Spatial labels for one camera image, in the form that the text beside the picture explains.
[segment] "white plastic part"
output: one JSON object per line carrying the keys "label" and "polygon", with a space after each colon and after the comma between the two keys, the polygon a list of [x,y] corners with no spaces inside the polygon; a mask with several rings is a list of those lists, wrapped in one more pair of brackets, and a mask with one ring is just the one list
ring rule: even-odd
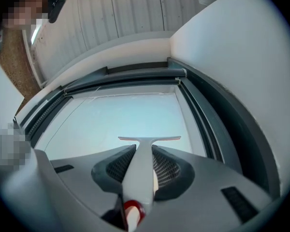
{"label": "white plastic part", "polygon": [[156,141],[179,140],[176,137],[118,137],[120,140],[138,141],[137,148],[122,181],[124,202],[136,200],[148,214],[154,200],[152,144]]}

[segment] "corrugated metal wall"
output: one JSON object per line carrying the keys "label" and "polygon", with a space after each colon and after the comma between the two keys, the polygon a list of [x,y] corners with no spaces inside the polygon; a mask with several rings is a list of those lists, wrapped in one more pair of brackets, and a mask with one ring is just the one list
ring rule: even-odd
{"label": "corrugated metal wall", "polygon": [[198,0],[67,0],[31,50],[49,80],[98,45],[136,33],[177,31],[203,8]]}

